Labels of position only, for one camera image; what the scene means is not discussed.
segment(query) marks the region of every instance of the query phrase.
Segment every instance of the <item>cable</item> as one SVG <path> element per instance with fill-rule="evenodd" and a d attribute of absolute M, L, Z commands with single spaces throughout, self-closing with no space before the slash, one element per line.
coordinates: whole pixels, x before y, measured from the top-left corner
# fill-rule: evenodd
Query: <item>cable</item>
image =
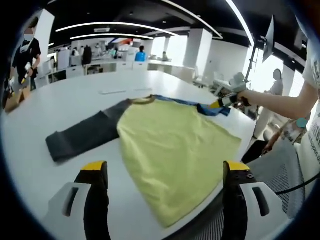
<path fill-rule="evenodd" d="M 314 180 L 320 178 L 320 173 L 318 173 L 317 175 L 315 175 L 313 178 L 309 179 L 308 181 L 298 185 L 298 186 L 295 186 L 293 188 L 289 188 L 287 190 L 284 190 L 284 191 L 279 191 L 279 192 L 276 192 L 275 194 L 276 195 L 283 195 L 283 194 L 287 194 L 287 193 L 291 193 L 295 190 L 298 190 L 300 188 L 303 188 L 304 186 L 307 186 L 308 184 L 312 183 Z"/>

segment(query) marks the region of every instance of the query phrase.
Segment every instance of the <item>ceiling light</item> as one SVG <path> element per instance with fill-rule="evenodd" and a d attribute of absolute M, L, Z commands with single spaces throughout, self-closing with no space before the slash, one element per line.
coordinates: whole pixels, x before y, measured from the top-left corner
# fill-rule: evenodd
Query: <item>ceiling light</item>
<path fill-rule="evenodd" d="M 194 13 L 190 12 L 189 10 L 187 10 L 187 9 L 183 8 L 182 6 L 176 4 L 176 3 L 172 2 L 172 1 L 169 1 L 169 0 L 160 0 L 160 1 L 162 1 L 162 2 L 164 2 L 164 3 L 167 3 L 167 4 L 169 4 L 169 5 L 173 6 L 173 7 L 177 8 L 177 9 L 180 9 L 181 11 L 189 14 L 190 16 L 192 16 L 192 17 L 194 17 L 195 19 L 197 19 L 199 22 L 201 22 L 201 23 L 203 23 L 204 25 L 206 25 L 206 26 L 207 26 L 211 31 L 213 31 L 215 34 L 217 34 L 217 35 L 218 35 L 217 39 L 221 39 L 221 40 L 224 39 L 224 38 L 221 36 L 221 34 L 220 34 L 219 32 L 217 32 L 217 30 L 215 30 L 215 29 L 214 29 L 212 26 L 210 26 L 207 22 L 205 22 L 204 20 L 202 20 L 200 17 L 198 17 L 198 16 L 195 15 Z"/>
<path fill-rule="evenodd" d="M 99 34 L 74 36 L 74 37 L 70 37 L 70 40 L 89 38 L 89 37 L 98 37 L 98 36 L 121 36 L 121 37 L 132 37 L 132 38 L 151 39 L 151 40 L 154 39 L 153 37 L 150 37 L 150 36 L 140 36 L 140 35 L 134 35 L 134 34 L 125 34 L 125 33 L 99 33 Z"/>
<path fill-rule="evenodd" d="M 77 24 L 77 25 L 72 25 L 72 26 L 67 26 L 64 28 L 60 28 L 58 30 L 55 30 L 56 32 L 61 32 L 67 29 L 73 29 L 73 28 L 78 28 L 78 27 L 84 27 L 84 26 L 92 26 L 92 25 L 123 25 L 123 26 L 132 26 L 132 27 L 138 27 L 138 28 L 145 28 L 145 29 L 151 29 L 151 30 L 156 30 L 165 34 L 170 34 L 172 36 L 179 36 L 178 34 L 175 34 L 173 32 L 170 31 L 166 31 L 160 28 L 156 28 L 153 26 L 146 26 L 146 25 L 141 25 L 141 24 L 135 24 L 135 23 L 129 23 L 129 22 L 90 22 L 90 23 L 83 23 L 83 24 Z"/>
<path fill-rule="evenodd" d="M 229 4 L 230 8 L 233 10 L 234 14 L 239 19 L 247 37 L 249 38 L 251 46 L 254 46 L 255 45 L 254 38 L 252 37 L 251 32 L 249 30 L 249 27 L 248 27 L 246 21 L 244 20 L 244 17 L 241 15 L 240 11 L 238 10 L 237 6 L 234 4 L 234 2 L 232 0 L 225 0 L 225 1 Z"/>

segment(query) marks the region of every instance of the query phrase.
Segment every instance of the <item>black t-shirt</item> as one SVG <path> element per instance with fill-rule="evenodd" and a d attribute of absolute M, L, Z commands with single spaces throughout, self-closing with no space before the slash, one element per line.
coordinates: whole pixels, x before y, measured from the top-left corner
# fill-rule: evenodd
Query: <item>black t-shirt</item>
<path fill-rule="evenodd" d="M 36 59 L 37 55 L 41 55 L 41 50 L 39 41 L 36 38 L 32 40 L 27 51 L 21 53 L 20 48 L 21 46 L 17 49 L 15 53 L 12 67 L 16 68 L 19 75 L 19 80 L 22 80 L 27 73 L 27 70 L 25 69 L 27 63 L 30 63 L 32 65 L 33 59 Z"/>

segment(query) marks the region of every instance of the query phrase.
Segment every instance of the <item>desk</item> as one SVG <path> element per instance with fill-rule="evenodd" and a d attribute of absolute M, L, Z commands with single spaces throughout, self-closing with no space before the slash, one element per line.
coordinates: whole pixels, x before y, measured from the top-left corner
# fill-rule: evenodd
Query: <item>desk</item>
<path fill-rule="evenodd" d="M 126 92 L 102 95 L 101 91 Z M 119 139 L 64 163 L 52 160 L 45 141 L 47 136 L 122 100 L 150 94 L 203 104 L 216 99 L 208 91 L 163 72 L 123 71 L 55 82 L 32 92 L 12 113 L 2 114 L 3 150 L 9 172 L 24 203 L 38 220 L 47 213 L 49 200 L 66 183 L 73 182 L 84 165 L 101 160 L 108 162 L 108 227 L 112 240 L 162 240 L 189 223 L 215 199 L 222 190 L 222 182 L 194 211 L 165 229 L 128 174 Z M 254 122 L 235 109 L 231 109 L 228 117 L 219 114 L 209 119 L 242 139 L 235 158 L 240 161 L 252 138 Z"/>

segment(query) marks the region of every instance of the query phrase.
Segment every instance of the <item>blue shirt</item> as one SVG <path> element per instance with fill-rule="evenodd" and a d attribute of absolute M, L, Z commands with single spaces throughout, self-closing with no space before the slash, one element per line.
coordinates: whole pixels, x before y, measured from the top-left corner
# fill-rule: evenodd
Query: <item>blue shirt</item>
<path fill-rule="evenodd" d="M 135 61 L 136 62 L 145 62 L 146 61 L 146 53 L 144 52 L 138 52 L 136 55 L 135 55 Z"/>

